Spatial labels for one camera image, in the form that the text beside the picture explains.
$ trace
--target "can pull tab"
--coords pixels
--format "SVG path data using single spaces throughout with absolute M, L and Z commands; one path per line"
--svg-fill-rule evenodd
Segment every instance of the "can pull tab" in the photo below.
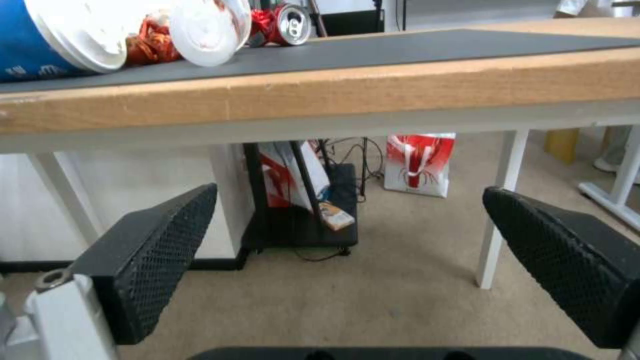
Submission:
M 302 24 L 304 21 L 304 19 L 300 19 L 300 21 L 291 19 L 291 21 L 289 21 L 289 33 L 296 38 L 300 37 L 302 35 Z

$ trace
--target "black shelf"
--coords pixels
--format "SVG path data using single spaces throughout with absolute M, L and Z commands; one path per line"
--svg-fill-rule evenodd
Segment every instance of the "black shelf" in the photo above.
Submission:
M 352 247 L 358 243 L 358 217 L 356 176 L 353 164 L 333 165 L 327 171 L 330 176 L 328 200 L 356 219 L 339 231 L 332 231 L 318 224 L 313 213 L 299 206 L 290 208 L 266 208 L 265 224 L 261 225 L 258 210 L 253 215 L 243 247 L 262 250 L 271 247 Z

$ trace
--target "red and white bag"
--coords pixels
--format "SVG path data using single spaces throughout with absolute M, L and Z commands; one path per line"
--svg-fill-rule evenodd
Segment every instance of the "red and white bag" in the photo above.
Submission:
M 263 142 L 258 144 L 260 162 L 264 173 L 264 185 L 270 208 L 301 206 L 312 211 L 304 182 L 289 142 Z M 300 145 L 302 157 L 316 197 L 329 187 L 324 167 L 308 141 Z
M 447 197 L 455 133 L 387 138 L 385 189 Z

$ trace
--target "white cabinet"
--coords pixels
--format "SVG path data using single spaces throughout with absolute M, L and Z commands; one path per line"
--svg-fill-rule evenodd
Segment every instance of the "white cabinet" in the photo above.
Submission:
M 130 211 L 217 183 L 218 203 L 196 258 L 234 258 L 239 251 L 253 214 L 240 145 L 67 152 L 64 158 L 64 172 L 72 184 L 80 182 L 102 229 Z M 72 260 L 88 246 L 26 155 L 0 156 L 0 199 L 0 261 Z

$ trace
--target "white table frame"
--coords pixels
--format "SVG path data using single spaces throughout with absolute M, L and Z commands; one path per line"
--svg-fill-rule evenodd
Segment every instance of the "white table frame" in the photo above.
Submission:
M 534 106 L 499 108 L 470 108 L 462 110 L 405 111 L 366 115 L 337 115 L 302 119 L 269 119 L 254 121 L 226 121 L 211 124 L 167 127 L 107 129 L 75 133 L 32 135 L 0 135 L 1 153 L 29 153 L 31 159 L 51 159 L 54 151 L 83 149 L 123 149 L 140 147 L 209 146 L 216 143 L 261 142 L 306 138 L 335 138 L 347 136 L 381 136 L 392 133 L 482 132 L 505 131 L 495 184 L 514 190 L 527 134 L 530 129 L 640 124 L 640 99 L 603 102 L 566 102 Z M 94 227 L 90 204 L 82 202 L 81 189 L 68 191 L 73 181 L 60 179 L 59 166 L 48 161 L 49 167 L 40 172 L 52 181 L 50 190 L 60 197 L 78 229 Z M 63 173 L 73 178 L 72 169 Z M 92 231 L 83 232 L 87 242 L 94 239 Z M 489 289 L 497 267 L 502 238 L 493 224 L 487 222 L 484 233 L 477 282 Z
M 633 126 L 611 193 L 606 193 L 594 183 L 580 183 L 578 189 L 636 231 L 640 231 L 640 215 L 626 205 L 639 168 L 640 126 Z

